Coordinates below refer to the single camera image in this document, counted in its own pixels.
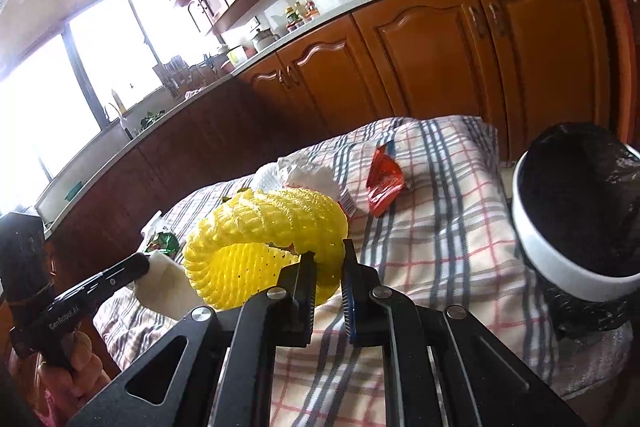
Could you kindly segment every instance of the yellow foam fruit net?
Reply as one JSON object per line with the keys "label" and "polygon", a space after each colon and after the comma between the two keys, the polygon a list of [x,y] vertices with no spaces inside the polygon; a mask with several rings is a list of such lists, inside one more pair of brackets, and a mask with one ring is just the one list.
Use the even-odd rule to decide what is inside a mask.
{"label": "yellow foam fruit net", "polygon": [[[281,268],[313,251],[318,305],[338,289],[347,233],[340,205],[324,194],[248,188],[198,223],[184,246],[184,267],[198,295],[226,310],[276,285]],[[291,246],[294,253],[283,250]]]}

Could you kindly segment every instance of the bright window pane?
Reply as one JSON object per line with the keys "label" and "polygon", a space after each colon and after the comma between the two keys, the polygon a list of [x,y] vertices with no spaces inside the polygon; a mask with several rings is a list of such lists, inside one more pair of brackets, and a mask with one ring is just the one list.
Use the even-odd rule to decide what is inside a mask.
{"label": "bright window pane", "polygon": [[86,74],[103,106],[115,105],[111,89],[130,109],[162,85],[152,69],[156,59],[144,42],[127,0],[101,1],[75,17],[69,26]]}
{"label": "bright window pane", "polygon": [[180,55],[193,66],[220,47],[215,38],[198,32],[185,8],[174,8],[169,0],[131,1],[163,64]]}
{"label": "bright window pane", "polygon": [[30,206],[52,176],[100,132],[55,36],[0,82],[0,211]]}

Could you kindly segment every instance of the red plastic packet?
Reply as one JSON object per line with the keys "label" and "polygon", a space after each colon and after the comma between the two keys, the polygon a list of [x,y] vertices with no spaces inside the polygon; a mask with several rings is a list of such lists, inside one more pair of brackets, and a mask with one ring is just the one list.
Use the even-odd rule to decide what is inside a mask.
{"label": "red plastic packet", "polygon": [[404,188],[404,174],[385,153],[386,144],[376,149],[367,178],[369,212],[380,217]]}

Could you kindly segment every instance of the white countertop edge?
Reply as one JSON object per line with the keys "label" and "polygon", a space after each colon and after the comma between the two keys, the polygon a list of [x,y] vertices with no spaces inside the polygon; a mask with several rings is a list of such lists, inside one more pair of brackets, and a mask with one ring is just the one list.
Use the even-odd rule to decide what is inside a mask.
{"label": "white countertop edge", "polygon": [[60,212],[60,215],[54,220],[52,225],[45,230],[45,238],[48,238],[51,235],[51,233],[58,227],[60,222],[62,222],[62,220],[66,217],[66,215],[71,211],[73,206],[75,206],[75,204],[78,203],[80,198],[82,198],[82,196],[84,196],[84,194],[86,194],[89,191],[89,189],[95,185],[95,183],[100,179],[100,177],[103,174],[105,174],[105,172],[107,172],[118,160],[120,160],[124,155],[126,155],[127,152],[133,149],[133,147],[135,147],[140,141],[145,139],[145,137],[148,136],[152,131],[156,130],[163,123],[167,122],[172,116],[177,114],[179,111],[183,110],[185,107],[187,107],[191,103],[195,102],[195,100],[199,99],[201,96],[204,96],[205,94],[207,94],[209,91],[224,84],[229,79],[232,79],[233,77],[236,76],[236,74],[242,73],[244,70],[246,70],[247,68],[250,68],[262,58],[277,51],[277,49],[283,47],[285,44],[288,44],[292,40],[297,39],[298,37],[301,37],[305,33],[331,21],[332,19],[339,17],[340,15],[343,15],[347,12],[354,11],[355,9],[361,6],[364,6],[366,4],[369,4],[373,1],[377,1],[377,0],[353,0],[341,6],[338,6],[336,9],[321,15],[320,17],[312,20],[311,22],[308,22],[307,24],[302,26],[302,28],[298,28],[297,30],[283,36],[281,39],[278,39],[267,48],[264,48],[260,53],[255,54],[249,60],[242,63],[240,66],[238,66],[233,73],[223,76],[220,80],[214,82],[210,86],[205,87],[198,94],[192,96],[189,100],[180,102],[172,110],[170,110],[166,115],[164,115],[160,120],[158,120],[155,124],[146,128],[143,132],[141,132],[138,136],[136,136],[132,141],[126,144],[126,146],[124,146],[120,151],[118,151],[117,154],[115,154],[99,171],[97,171],[91,177],[91,179],[89,179],[89,181],[87,181],[82,186],[82,188],[78,191],[78,193],[62,210],[62,212]]}

